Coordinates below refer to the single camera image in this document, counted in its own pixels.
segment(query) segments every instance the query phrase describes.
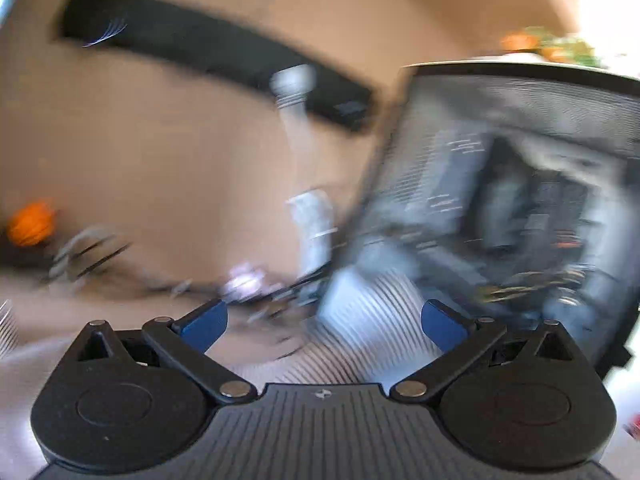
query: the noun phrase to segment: black soundbar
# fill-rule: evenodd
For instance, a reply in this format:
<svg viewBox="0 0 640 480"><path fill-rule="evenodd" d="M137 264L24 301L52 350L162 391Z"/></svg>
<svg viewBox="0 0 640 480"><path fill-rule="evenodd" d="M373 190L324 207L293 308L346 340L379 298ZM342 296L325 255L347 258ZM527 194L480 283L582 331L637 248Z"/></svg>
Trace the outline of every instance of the black soundbar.
<svg viewBox="0 0 640 480"><path fill-rule="evenodd" d="M364 126L373 106L366 86L253 30L199 10L159 0L69 0L60 20L60 35L82 44L116 30L95 46L166 59L270 97L269 81L275 72L311 65L316 87L307 97L308 110L354 132Z"/></svg>

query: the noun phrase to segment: round metal cap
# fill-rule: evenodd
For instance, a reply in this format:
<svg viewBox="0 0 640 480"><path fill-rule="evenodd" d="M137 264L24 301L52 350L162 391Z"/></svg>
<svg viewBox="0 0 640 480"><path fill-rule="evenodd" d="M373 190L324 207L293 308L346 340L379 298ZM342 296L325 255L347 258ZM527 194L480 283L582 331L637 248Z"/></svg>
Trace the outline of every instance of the round metal cap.
<svg viewBox="0 0 640 480"><path fill-rule="evenodd" d="M220 386L220 393L225 397L244 397L251 393L251 385L244 381L228 381Z"/></svg>
<svg viewBox="0 0 640 480"><path fill-rule="evenodd" d="M427 387L419 381L402 381L396 384L396 392L403 397L420 397L427 392Z"/></svg>

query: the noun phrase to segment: gray plastic part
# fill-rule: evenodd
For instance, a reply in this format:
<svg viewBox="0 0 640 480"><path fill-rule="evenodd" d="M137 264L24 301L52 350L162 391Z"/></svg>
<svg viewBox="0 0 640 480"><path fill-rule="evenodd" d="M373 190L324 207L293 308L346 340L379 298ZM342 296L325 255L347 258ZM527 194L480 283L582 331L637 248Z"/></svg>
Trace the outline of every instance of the gray plastic part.
<svg viewBox="0 0 640 480"><path fill-rule="evenodd" d="M393 402L376 384L270 384L251 404L221 408L195 444L161 465L115 476L84 475L50 465L38 476L38 480L89 478L604 480L613 476L593 462L548 474L487 465L448 440L429 410Z"/></svg>

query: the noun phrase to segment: striped cloth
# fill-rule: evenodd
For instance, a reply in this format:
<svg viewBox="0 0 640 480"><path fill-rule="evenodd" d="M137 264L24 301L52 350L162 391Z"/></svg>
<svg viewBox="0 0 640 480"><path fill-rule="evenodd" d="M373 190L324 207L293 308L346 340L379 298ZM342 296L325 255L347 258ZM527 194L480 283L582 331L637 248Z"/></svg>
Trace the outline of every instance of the striped cloth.
<svg viewBox="0 0 640 480"><path fill-rule="evenodd" d="M265 383L381 383L385 391L441 352L420 326L424 300L404 275L365 278L354 267L332 280L307 343L292 355L257 365L230 366L262 390Z"/></svg>

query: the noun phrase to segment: logo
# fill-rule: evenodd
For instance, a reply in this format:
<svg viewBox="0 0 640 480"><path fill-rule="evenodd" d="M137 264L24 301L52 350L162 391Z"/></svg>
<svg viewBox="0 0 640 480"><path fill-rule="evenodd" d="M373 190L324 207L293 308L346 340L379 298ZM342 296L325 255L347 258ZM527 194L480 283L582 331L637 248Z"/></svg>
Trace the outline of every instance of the logo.
<svg viewBox="0 0 640 480"><path fill-rule="evenodd" d="M331 397L333 394L331 393L331 390L318 390L314 393L314 395L318 398L318 399L328 399L329 397Z"/></svg>

